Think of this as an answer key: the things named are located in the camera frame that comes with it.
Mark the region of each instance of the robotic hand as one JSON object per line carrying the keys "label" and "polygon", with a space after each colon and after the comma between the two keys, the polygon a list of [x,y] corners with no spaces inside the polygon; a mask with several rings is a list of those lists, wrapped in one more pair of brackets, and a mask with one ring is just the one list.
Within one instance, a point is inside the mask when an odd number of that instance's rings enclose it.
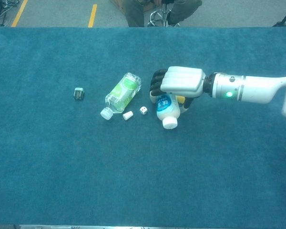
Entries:
{"label": "robotic hand", "polygon": [[[283,87],[286,87],[286,77],[270,78],[225,73],[206,76],[202,69],[172,66],[154,73],[151,80],[150,99],[155,103],[157,96],[165,93],[184,96],[184,112],[193,99],[203,93],[208,93],[213,98],[266,104]],[[282,115],[286,117],[286,95]]]}

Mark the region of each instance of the blue carpet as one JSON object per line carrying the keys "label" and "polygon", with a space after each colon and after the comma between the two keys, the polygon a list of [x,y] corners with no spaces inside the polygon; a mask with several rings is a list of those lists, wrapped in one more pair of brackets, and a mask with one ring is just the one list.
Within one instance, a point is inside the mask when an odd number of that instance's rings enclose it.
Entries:
{"label": "blue carpet", "polygon": [[[0,223],[286,229],[285,90],[204,94],[165,130],[149,84],[173,65],[286,76],[286,28],[0,28]],[[134,116],[106,121],[127,72]]]}

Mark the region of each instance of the wooden box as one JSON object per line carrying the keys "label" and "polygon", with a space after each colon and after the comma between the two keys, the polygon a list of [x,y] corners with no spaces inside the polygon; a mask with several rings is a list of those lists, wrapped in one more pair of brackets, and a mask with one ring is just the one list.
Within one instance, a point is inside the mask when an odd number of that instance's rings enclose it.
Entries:
{"label": "wooden box", "polygon": [[[119,8],[119,10],[125,14],[125,9],[124,9],[124,0],[111,0],[111,2],[117,7]],[[151,9],[155,8],[155,4],[149,2],[147,5],[144,6],[144,12],[149,11]]]}

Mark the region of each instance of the plastic bottle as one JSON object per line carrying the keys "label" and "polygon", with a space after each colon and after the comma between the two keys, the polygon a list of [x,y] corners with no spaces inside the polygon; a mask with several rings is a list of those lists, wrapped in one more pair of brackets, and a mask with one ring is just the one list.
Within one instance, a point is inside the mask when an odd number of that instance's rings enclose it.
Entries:
{"label": "plastic bottle", "polygon": [[111,92],[106,95],[106,107],[101,111],[101,116],[109,120],[114,113],[122,113],[140,88],[141,79],[134,74],[126,73]]}
{"label": "plastic bottle", "polygon": [[163,94],[157,97],[157,116],[162,120],[165,129],[174,129],[178,126],[177,118],[180,108],[174,94]]}

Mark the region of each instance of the die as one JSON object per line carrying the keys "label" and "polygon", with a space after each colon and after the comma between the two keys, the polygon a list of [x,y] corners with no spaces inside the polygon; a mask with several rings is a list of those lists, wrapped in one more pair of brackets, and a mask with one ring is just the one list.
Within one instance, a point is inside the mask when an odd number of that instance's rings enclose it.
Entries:
{"label": "die", "polygon": [[146,114],[147,113],[147,108],[145,106],[141,107],[140,108],[140,113],[143,114],[143,115]]}

